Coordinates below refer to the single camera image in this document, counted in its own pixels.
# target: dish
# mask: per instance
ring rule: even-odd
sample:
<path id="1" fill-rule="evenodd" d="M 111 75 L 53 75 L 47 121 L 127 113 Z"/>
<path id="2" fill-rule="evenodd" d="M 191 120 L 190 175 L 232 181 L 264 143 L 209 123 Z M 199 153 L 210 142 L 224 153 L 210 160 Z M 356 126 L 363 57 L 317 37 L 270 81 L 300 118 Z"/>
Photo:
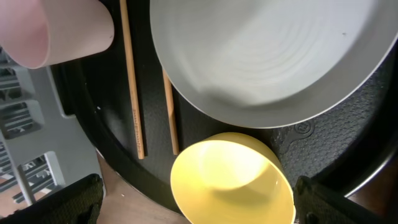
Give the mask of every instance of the dish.
<path id="1" fill-rule="evenodd" d="M 324 113 L 364 83 L 398 34 L 398 2 L 151 1 L 174 87 L 225 123 L 277 128 Z"/>
<path id="2" fill-rule="evenodd" d="M 0 45 L 27 68 L 102 52 L 113 37 L 111 14 L 96 0 L 0 2 Z"/>
<path id="3" fill-rule="evenodd" d="M 170 182 L 177 205 L 194 224 L 290 224 L 295 218 L 280 162 L 245 134 L 217 134 L 186 148 Z"/>

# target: pink cup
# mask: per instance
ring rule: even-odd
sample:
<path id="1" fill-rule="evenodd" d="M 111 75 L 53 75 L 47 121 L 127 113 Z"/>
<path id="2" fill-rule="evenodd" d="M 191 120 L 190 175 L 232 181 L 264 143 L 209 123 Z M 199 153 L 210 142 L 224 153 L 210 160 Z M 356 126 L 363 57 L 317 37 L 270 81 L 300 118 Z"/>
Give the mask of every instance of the pink cup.
<path id="1" fill-rule="evenodd" d="M 0 0 L 0 46 L 27 68 L 102 52 L 113 36 L 98 0 Z"/>

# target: yellow bowl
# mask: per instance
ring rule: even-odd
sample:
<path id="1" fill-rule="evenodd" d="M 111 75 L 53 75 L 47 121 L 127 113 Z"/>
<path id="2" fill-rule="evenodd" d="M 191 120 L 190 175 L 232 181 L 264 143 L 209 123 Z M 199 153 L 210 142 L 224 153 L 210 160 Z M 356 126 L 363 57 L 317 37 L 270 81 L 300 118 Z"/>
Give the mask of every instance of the yellow bowl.
<path id="1" fill-rule="evenodd" d="M 223 133 L 177 157 L 171 186 L 182 213 L 194 224 L 290 224 L 293 193 L 281 170 L 262 142 Z"/>

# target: chopstick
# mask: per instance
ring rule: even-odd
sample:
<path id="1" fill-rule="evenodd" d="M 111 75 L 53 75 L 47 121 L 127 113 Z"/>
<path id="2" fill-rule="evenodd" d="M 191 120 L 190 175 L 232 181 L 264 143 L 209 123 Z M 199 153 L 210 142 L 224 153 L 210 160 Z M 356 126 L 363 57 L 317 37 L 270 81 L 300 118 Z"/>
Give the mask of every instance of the chopstick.
<path id="1" fill-rule="evenodd" d="M 169 77 L 167 76 L 167 73 L 164 69 L 163 69 L 163 81 L 164 81 L 164 91 L 166 93 L 167 113 L 169 115 L 169 126 L 172 138 L 173 153 L 174 155 L 178 155 L 180 153 L 180 150 L 178 148 L 177 127 L 175 125 L 172 84 L 170 83 Z"/>
<path id="2" fill-rule="evenodd" d="M 139 116 L 136 73 L 134 71 L 134 59 L 132 57 L 131 34 L 130 34 L 129 16 L 127 13 L 126 0 L 120 0 L 120 11 L 122 15 L 124 49 L 126 51 L 127 74 L 129 77 L 131 109 L 132 109 L 132 117 L 134 120 L 134 131 L 136 136 L 137 153 L 138 153 L 138 159 L 143 159 L 145 158 L 145 153 L 144 153 L 144 145 L 142 140 L 141 119 Z"/>

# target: black tray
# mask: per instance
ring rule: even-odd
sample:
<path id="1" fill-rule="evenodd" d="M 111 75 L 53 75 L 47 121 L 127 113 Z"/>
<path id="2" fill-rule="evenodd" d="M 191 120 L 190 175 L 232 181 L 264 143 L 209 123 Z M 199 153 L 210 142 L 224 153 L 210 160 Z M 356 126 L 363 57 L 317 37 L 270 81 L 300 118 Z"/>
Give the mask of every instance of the black tray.
<path id="1" fill-rule="evenodd" d="M 101 54 L 52 67 L 63 105 L 76 114 L 87 136 L 125 181 L 153 201 L 180 212 L 170 189 L 175 156 L 162 68 L 150 32 L 149 1 L 128 2 L 147 153 L 144 160 L 137 159 L 135 147 L 119 1 L 103 2 L 114 19 L 114 43 Z M 245 133 L 274 150 L 292 185 L 298 176 L 307 175 L 349 195 L 376 174 L 397 148 L 395 62 L 391 54 L 344 102 L 323 115 L 285 128 L 248 129 L 221 123 L 196 110 L 174 90 L 180 148 L 217 133 Z"/>

